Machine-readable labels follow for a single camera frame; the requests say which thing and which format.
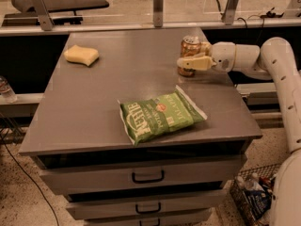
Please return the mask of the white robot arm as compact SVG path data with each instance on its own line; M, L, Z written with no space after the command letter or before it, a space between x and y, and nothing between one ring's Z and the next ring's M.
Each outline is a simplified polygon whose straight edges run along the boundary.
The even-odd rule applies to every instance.
M200 47L196 54L181 56L182 70L241 72L274 82L286 131L290 156L282 163L274 185L270 226L301 224L301 74L297 70L292 46L283 38L273 37L262 46L220 41L201 42L186 37Z

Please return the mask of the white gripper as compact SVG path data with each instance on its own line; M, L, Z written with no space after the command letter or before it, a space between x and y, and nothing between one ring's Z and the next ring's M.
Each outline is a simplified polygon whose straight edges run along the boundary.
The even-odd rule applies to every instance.
M236 45L233 42L217 42L213 46L203 42L203 56L186 56L177 60L177 65L186 70L207 71L213 67L218 72L230 72L234 67Z

